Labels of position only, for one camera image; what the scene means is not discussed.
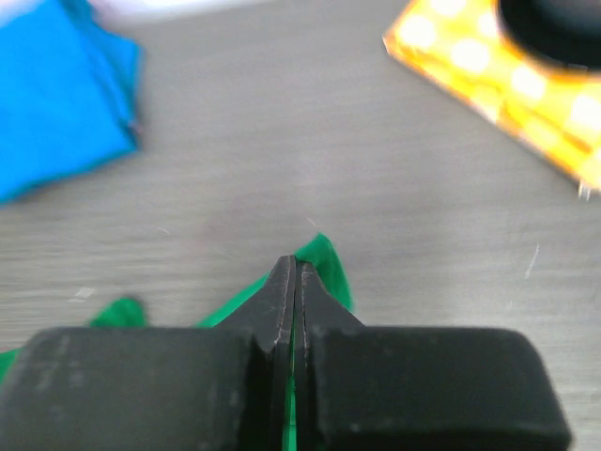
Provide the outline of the orange checkered cloth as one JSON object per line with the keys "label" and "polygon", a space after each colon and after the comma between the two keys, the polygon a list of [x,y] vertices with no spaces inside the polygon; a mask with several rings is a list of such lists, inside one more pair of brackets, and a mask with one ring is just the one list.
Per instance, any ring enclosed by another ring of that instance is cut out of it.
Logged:
{"label": "orange checkered cloth", "polygon": [[578,181],[600,189],[600,74],[520,49],[495,1],[412,1],[383,35],[388,54]]}

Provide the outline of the blue t shirt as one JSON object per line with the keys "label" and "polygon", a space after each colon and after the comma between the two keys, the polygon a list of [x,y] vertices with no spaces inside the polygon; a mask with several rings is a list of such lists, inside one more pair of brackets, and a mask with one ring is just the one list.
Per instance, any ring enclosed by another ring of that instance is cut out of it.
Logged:
{"label": "blue t shirt", "polygon": [[89,2],[2,2],[2,202],[136,151],[141,74]]}

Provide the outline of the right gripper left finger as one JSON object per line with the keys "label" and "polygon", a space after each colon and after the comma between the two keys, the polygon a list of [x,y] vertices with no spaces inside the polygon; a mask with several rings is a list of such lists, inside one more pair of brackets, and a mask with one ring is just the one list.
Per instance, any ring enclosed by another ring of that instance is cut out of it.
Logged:
{"label": "right gripper left finger", "polygon": [[1,388],[5,450],[283,450],[297,262],[210,328],[55,328]]}

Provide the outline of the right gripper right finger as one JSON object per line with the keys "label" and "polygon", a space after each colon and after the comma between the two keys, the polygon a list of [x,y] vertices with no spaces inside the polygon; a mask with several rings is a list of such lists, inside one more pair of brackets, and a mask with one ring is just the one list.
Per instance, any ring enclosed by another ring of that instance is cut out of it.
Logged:
{"label": "right gripper right finger", "polygon": [[546,366],[515,330],[367,326],[297,267],[299,450],[566,450]]}

